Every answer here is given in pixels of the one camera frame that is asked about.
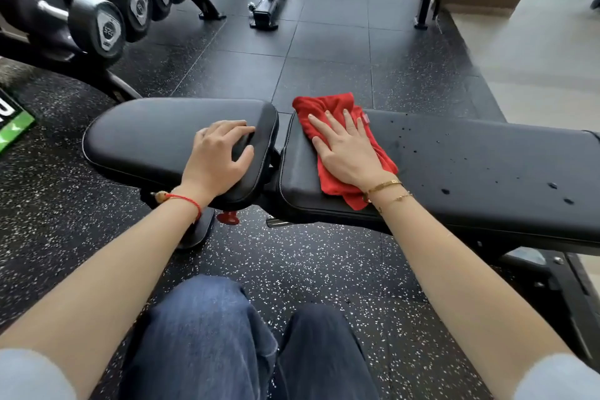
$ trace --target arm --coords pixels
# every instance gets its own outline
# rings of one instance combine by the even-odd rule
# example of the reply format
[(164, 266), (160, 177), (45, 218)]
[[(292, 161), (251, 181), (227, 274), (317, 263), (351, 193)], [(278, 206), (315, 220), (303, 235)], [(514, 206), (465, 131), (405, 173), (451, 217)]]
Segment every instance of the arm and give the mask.
[[(173, 193), (206, 207), (244, 175), (233, 145), (254, 127), (217, 122), (199, 131), (182, 183)], [(88, 398), (119, 343), (146, 304), (185, 230), (198, 215), (183, 199), (164, 202), (101, 248), (0, 335), (0, 348), (34, 350), (56, 364), (79, 399)]]
[[(363, 192), (395, 178), (381, 164), (361, 119), (346, 128), (309, 117), (327, 139), (312, 140), (325, 167)], [(410, 267), (440, 319), (495, 398), (509, 400), (540, 359), (570, 349), (544, 319), (490, 266), (439, 223), (401, 185), (369, 195), (402, 247)]]

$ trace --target blue jeans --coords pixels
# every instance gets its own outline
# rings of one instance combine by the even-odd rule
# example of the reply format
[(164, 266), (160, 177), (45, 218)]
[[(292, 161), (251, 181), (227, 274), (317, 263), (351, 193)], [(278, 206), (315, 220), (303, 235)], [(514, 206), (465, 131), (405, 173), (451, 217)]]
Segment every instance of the blue jeans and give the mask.
[(301, 306), (277, 341), (242, 287), (198, 275), (144, 313), (125, 356), (122, 400), (375, 400), (340, 311)]

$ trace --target hand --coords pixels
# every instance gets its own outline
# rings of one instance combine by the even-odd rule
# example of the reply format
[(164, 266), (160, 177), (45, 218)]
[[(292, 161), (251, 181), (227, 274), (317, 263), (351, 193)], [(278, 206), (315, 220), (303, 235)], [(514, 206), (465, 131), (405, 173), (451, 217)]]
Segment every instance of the hand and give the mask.
[(254, 127), (246, 126), (245, 120), (221, 120), (197, 132), (181, 185), (173, 193), (206, 206), (229, 190), (248, 171), (254, 157), (254, 147), (246, 146), (234, 162), (232, 147), (242, 136), (253, 131)]
[(314, 137), (312, 144), (323, 165), (333, 176), (363, 192), (395, 177), (381, 166), (360, 117), (354, 125), (352, 116), (344, 109), (344, 128), (329, 111), (325, 115), (331, 126), (312, 114), (309, 114), (308, 120), (327, 139), (329, 146), (319, 137)]

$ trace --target red bracelet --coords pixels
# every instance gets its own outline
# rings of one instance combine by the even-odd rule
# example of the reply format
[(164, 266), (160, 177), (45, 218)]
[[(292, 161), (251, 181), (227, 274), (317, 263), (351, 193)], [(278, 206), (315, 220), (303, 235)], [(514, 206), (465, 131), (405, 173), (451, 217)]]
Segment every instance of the red bracelet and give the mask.
[(192, 203), (194, 206), (196, 206), (198, 208), (198, 216), (196, 217), (195, 221), (199, 221), (200, 217), (202, 216), (202, 207), (200, 207), (200, 205), (193, 199), (188, 198), (187, 196), (174, 195), (173, 193), (167, 193), (167, 192), (157, 192), (154, 194), (154, 199), (156, 199), (157, 203), (159, 203), (159, 204), (162, 204), (164, 201), (166, 201), (169, 198), (184, 199), (188, 203)]

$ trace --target green sign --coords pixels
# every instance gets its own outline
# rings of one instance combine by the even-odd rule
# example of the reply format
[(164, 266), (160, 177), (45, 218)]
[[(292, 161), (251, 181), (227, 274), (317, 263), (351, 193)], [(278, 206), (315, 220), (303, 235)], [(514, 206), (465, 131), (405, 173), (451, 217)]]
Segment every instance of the green sign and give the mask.
[(33, 122), (34, 118), (31, 114), (0, 90), (0, 152)]

